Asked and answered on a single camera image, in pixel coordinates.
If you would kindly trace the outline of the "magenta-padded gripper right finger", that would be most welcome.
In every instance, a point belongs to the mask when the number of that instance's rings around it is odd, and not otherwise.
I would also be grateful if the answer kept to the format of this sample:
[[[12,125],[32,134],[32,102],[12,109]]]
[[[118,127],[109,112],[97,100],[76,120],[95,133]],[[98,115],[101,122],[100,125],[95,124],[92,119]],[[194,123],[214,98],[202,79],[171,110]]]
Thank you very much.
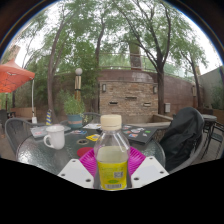
[[[130,149],[128,161],[129,188],[140,188],[168,175],[169,173],[154,156],[146,157],[137,149]]]

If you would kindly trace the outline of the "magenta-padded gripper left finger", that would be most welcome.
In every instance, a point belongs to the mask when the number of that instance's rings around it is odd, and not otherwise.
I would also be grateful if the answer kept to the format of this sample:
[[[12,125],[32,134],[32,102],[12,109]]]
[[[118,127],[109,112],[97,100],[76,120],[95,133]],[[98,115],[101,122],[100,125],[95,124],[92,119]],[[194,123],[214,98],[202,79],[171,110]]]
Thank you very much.
[[[92,189],[97,172],[97,163],[94,150],[91,149],[80,159],[71,159],[58,174],[78,186]]]

